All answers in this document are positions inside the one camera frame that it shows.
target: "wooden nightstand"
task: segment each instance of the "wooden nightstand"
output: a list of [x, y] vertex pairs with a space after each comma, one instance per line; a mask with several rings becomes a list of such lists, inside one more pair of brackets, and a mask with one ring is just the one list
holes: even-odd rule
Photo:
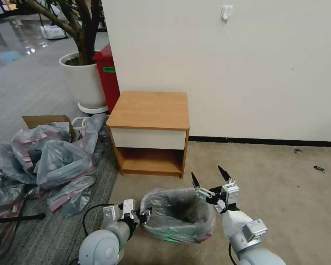
[[122, 175], [183, 178], [190, 128], [186, 93], [124, 91], [107, 125]]

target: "white plant pot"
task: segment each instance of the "white plant pot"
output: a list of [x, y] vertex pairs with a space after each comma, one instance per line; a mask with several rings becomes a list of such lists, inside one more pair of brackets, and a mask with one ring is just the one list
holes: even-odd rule
[[85, 113], [101, 113], [108, 110], [106, 98], [98, 74], [97, 64], [87, 66], [69, 66], [68, 60], [78, 57], [70, 53], [60, 58], [69, 89], [78, 102], [78, 107]]

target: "wooden tabletop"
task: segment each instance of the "wooden tabletop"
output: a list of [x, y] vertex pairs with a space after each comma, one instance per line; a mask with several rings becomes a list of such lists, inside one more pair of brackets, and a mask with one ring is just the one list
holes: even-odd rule
[[183, 92], [124, 91], [107, 125], [111, 128], [187, 130], [188, 96]]

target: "green label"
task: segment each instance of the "green label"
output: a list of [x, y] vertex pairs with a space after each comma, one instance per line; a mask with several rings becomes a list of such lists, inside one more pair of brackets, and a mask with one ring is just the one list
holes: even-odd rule
[[105, 72], [105, 73], [115, 73], [115, 68], [114, 67], [103, 66], [103, 72]]

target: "potted plant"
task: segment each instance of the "potted plant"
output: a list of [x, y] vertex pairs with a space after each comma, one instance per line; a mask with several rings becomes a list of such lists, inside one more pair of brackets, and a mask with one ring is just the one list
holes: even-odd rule
[[[80, 110], [100, 113], [108, 110], [96, 63], [95, 40], [100, 22], [99, 0], [26, 0], [36, 12], [41, 13], [63, 29], [75, 41], [78, 52], [70, 53], [59, 60], [68, 85], [78, 101]], [[54, 9], [59, 8], [68, 22], [58, 19]]]

